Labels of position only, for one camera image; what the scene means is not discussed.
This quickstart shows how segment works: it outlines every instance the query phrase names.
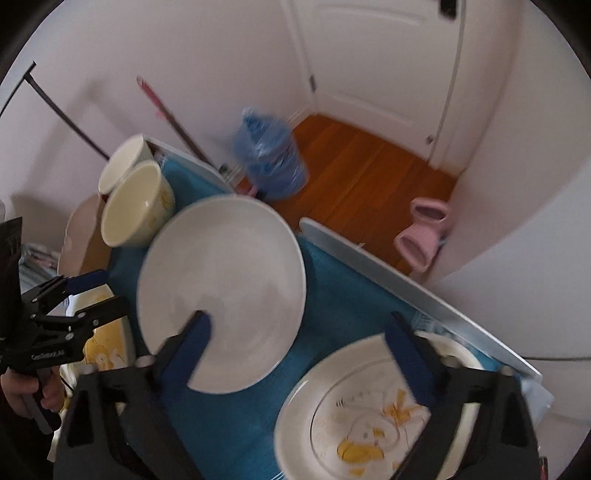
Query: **pink slipper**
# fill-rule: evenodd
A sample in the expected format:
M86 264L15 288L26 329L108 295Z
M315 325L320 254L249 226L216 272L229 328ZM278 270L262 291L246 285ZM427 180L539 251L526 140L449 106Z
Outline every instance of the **pink slipper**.
M439 233L427 225L414 223L394 239L398 252L419 271L425 272L439 250Z
M441 236L452 226L452 209L442 200L417 197L410 203L410 213L416 223L430 226Z

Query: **human hand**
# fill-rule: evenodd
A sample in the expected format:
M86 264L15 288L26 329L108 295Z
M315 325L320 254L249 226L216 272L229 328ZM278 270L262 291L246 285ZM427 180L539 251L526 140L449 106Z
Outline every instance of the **human hand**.
M21 395L34 394L39 389L39 380L27 375L17 374L8 369L0 377L2 391L14 413L21 417L32 418ZM60 379L60 367L51 367L51 375L43 386L41 406L46 410L59 412L64 406L65 392Z

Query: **blue tablecloth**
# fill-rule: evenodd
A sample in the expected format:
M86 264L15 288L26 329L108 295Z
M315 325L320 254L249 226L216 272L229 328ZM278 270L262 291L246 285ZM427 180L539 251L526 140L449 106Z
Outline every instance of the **blue tablecloth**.
M176 162L164 166L180 210L221 194ZM299 238L306 266L306 309L301 328L283 361L251 388L209 395L186 388L168 416L203 476L210 480L271 480L279 472L273 431L285 398L300 378L335 350L384 331L391 312L407 319L417 311L367 278ZM136 287L146 249L112 254L109 285L134 305L130 321L137 352L147 352L135 317Z

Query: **cardboard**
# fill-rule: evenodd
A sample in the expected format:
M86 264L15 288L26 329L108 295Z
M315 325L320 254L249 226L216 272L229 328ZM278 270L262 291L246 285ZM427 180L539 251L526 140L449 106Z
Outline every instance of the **cardboard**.
M74 210L66 226L57 272L75 277L109 267L111 248L100 234L105 201L98 195L87 198Z

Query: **yellow-patterned bowl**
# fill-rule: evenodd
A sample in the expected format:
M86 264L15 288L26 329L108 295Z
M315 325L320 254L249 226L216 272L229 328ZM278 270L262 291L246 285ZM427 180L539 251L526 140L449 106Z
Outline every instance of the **yellow-patterned bowl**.
M147 247L174 213L174 194L155 161L143 161L123 179L100 224L110 247Z

